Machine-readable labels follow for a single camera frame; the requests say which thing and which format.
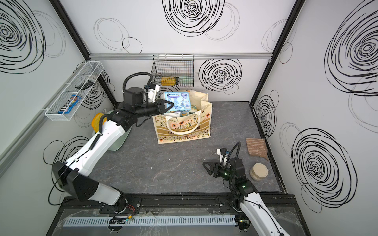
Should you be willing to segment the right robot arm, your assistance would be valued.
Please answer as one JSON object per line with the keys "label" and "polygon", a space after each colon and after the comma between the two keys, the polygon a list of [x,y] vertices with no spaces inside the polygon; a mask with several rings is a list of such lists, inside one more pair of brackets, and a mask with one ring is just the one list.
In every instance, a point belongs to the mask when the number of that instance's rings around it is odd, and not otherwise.
{"label": "right robot arm", "polygon": [[233,158],[229,166],[220,162],[204,162],[202,166],[215,178],[228,181],[232,194],[232,207],[243,212],[259,236],[288,236],[289,233],[278,223],[254,184],[247,178],[241,159]]}

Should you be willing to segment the floral canvas tote bag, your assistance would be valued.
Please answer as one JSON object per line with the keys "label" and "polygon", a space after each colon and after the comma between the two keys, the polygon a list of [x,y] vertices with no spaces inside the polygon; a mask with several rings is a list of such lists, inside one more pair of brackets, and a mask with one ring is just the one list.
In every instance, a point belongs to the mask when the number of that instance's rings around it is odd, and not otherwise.
{"label": "floral canvas tote bag", "polygon": [[212,108],[209,94],[190,90],[191,105],[197,111],[183,117],[153,116],[153,124],[159,144],[170,144],[210,138]]}

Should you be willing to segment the blue labelled tissue pack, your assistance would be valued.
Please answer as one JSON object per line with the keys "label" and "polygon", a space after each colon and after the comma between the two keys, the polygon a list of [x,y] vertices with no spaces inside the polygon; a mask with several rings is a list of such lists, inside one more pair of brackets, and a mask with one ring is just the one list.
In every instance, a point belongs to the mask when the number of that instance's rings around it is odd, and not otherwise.
{"label": "blue labelled tissue pack", "polygon": [[188,92],[165,92],[164,99],[174,103],[169,112],[182,112],[191,109],[190,95]]}

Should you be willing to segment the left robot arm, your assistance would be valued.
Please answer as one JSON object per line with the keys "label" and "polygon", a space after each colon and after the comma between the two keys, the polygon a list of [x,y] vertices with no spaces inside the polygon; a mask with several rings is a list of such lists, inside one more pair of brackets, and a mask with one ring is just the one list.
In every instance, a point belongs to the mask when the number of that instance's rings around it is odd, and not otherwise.
{"label": "left robot arm", "polygon": [[164,99],[144,101],[144,90],[131,87],[124,92],[124,101],[100,118],[99,131],[84,147],[66,162],[52,167],[55,183],[77,200],[97,201],[110,206],[122,204],[121,191],[89,178],[95,165],[121,136],[129,131],[141,117],[164,114],[174,103]]}

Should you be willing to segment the floral tissue pack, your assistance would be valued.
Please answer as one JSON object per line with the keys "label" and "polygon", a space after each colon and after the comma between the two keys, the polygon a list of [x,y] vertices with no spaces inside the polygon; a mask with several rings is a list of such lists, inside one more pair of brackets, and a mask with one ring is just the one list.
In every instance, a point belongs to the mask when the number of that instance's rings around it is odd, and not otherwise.
{"label": "floral tissue pack", "polygon": [[189,116],[189,115],[195,114],[196,112],[197,112],[197,107],[192,105],[189,110],[182,111],[180,114],[180,117]]}

